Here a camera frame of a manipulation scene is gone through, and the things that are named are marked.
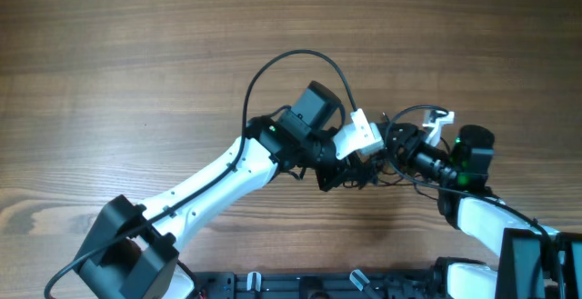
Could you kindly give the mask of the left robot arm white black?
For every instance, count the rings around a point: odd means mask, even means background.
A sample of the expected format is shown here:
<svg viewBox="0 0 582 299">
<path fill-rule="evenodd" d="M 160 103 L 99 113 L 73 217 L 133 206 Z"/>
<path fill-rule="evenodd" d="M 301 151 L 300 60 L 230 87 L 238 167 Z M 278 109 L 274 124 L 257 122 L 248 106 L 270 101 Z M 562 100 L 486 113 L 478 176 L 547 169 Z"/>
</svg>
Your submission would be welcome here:
<svg viewBox="0 0 582 299">
<path fill-rule="evenodd" d="M 179 255 L 212 219 L 296 167 L 315 170 L 321 189 L 336 187 L 379 145 L 362 110 L 345 113 L 313 81 L 293 105 L 245 120 L 233 144 L 181 184 L 138 204 L 123 195 L 108 202 L 73 269 L 99 298 L 192 297 L 196 279 Z"/>
</svg>

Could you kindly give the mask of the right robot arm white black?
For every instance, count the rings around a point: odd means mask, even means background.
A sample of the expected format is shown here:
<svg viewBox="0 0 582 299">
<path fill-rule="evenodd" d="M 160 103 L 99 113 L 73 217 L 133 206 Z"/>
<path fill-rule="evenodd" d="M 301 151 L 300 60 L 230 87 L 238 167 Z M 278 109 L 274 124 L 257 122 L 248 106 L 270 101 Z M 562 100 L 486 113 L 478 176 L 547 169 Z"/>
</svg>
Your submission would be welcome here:
<svg viewBox="0 0 582 299">
<path fill-rule="evenodd" d="M 487 186 L 494 135 L 465 125 L 450 153 L 428 132 L 390 123 L 383 133 L 386 157 L 401 176 L 421 175 L 419 185 L 438 192 L 447 222 L 474 237 L 498 259 L 496 270 L 469 261 L 445 264 L 445 294 L 452 298 L 578 298 L 581 236 L 545 227 L 509 207 Z"/>
</svg>

